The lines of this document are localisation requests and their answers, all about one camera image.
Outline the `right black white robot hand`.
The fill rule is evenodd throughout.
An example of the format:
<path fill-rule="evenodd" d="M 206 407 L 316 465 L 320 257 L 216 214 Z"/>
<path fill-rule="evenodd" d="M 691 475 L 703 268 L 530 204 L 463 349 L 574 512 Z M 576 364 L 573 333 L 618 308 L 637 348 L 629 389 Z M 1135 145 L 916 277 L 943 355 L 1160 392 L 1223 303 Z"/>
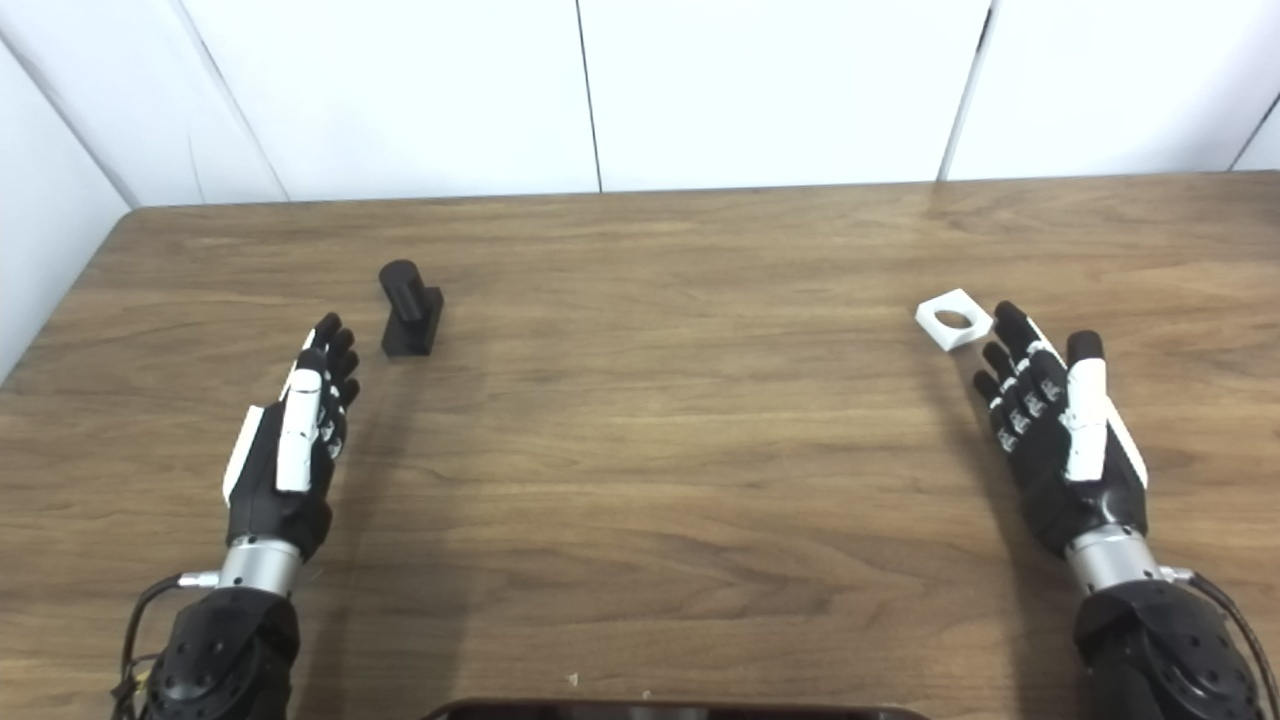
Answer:
<path fill-rule="evenodd" d="M 1149 474 L 1110 396 L 1101 336 L 1076 331 L 1060 352 L 1007 300 L 995 307 L 993 329 L 973 387 L 1032 536 L 1062 557 L 1073 541 L 1103 527 L 1147 534 Z"/>

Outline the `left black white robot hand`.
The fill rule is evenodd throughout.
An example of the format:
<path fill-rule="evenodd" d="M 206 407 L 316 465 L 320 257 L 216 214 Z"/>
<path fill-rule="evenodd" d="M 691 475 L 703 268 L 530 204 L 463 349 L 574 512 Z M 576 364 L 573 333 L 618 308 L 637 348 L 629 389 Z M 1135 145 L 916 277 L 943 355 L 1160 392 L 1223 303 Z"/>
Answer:
<path fill-rule="evenodd" d="M 328 495 L 360 393 L 357 366 L 355 333 L 328 313 L 307 333 L 278 398 L 248 407 L 221 483 L 228 544 L 260 536 L 308 561 L 326 542 Z"/>

